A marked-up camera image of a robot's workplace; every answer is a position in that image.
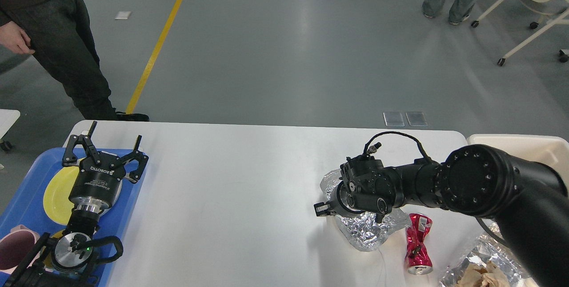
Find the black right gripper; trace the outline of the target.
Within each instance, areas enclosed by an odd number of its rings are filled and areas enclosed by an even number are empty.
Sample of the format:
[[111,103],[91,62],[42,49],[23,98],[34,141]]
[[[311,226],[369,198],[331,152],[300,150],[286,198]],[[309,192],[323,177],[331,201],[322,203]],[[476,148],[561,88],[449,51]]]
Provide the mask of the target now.
[[316,217],[327,217],[338,214],[343,217],[358,217],[364,213],[349,206],[347,187],[340,182],[331,192],[329,202],[319,202],[313,205]]

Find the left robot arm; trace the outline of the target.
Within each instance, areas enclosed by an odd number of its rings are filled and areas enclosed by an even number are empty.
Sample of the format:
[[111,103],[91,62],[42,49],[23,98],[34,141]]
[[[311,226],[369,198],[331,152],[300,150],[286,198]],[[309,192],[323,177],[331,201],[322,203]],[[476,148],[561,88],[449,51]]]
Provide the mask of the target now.
[[4,287],[103,287],[124,252],[124,235],[149,156],[138,136],[131,152],[97,149],[88,133],[35,161],[1,216],[2,238],[30,232],[7,257]]

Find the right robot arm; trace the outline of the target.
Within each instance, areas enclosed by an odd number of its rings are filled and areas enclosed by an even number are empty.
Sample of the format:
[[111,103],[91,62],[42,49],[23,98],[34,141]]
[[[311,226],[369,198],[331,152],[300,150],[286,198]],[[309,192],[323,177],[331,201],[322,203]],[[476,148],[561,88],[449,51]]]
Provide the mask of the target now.
[[568,189],[559,172],[484,144],[461,147],[445,162],[433,161],[417,142],[421,158],[384,166],[369,140],[362,154],[340,166],[340,184],[317,216],[354,218],[364,212],[381,222],[407,204],[492,219],[506,245],[541,287],[568,283]]

